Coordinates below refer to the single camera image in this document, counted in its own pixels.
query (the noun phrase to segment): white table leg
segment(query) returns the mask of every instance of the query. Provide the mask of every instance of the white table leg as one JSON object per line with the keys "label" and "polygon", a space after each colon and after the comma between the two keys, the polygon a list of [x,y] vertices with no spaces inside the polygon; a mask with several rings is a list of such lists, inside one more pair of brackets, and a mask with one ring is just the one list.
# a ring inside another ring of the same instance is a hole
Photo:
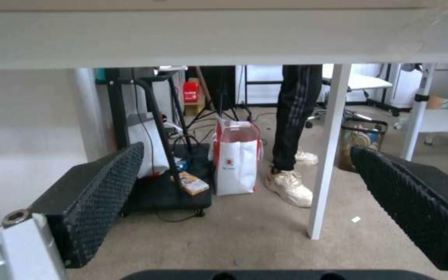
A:
{"label": "white table leg", "polygon": [[[421,84],[416,95],[430,95],[430,87],[432,86],[433,74],[437,67],[436,63],[423,64],[423,76],[421,77]],[[414,101],[411,115],[407,121],[406,136],[404,138],[404,148],[400,157],[406,161],[411,161],[416,141],[418,140],[419,129],[423,122],[423,115],[425,114],[427,101]]]}
{"label": "white table leg", "polygon": [[314,240],[320,237],[351,67],[351,64],[336,64],[333,69],[324,125],[324,143],[319,152],[320,161],[313,190],[311,213],[307,223],[307,233]]}

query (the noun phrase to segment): metal bracket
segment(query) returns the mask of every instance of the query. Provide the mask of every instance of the metal bracket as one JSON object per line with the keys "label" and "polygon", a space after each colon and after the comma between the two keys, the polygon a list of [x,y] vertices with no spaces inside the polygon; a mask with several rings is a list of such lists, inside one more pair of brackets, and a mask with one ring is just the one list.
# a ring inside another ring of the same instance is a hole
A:
{"label": "metal bracket", "polygon": [[429,99],[430,99],[429,95],[416,94],[414,96],[414,101],[416,102],[428,102]]}

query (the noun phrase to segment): shoe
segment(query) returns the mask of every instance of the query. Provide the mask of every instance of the shoe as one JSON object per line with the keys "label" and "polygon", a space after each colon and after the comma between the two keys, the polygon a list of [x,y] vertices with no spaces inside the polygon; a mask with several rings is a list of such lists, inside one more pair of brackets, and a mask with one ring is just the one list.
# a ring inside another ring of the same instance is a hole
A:
{"label": "shoe", "polygon": [[317,155],[311,154],[309,152],[303,151],[302,148],[298,147],[297,153],[295,154],[295,161],[302,165],[316,165],[319,162]]}
{"label": "shoe", "polygon": [[301,175],[296,171],[269,173],[265,187],[294,206],[311,207],[312,192],[302,184]]}

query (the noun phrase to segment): striped pants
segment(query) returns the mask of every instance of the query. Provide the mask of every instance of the striped pants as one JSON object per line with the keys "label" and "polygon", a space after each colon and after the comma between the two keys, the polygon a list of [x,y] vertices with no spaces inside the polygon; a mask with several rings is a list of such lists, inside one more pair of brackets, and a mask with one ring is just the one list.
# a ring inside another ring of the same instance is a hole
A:
{"label": "striped pants", "polygon": [[283,65],[272,149],[275,168],[293,170],[298,140],[313,113],[321,85],[322,65]]}

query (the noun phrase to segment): red box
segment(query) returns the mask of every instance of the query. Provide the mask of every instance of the red box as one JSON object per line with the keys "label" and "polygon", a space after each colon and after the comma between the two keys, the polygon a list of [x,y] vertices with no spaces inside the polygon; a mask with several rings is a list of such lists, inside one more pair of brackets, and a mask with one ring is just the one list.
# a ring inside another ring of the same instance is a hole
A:
{"label": "red box", "polygon": [[200,85],[194,82],[185,82],[183,85],[184,103],[196,103],[200,95]]}

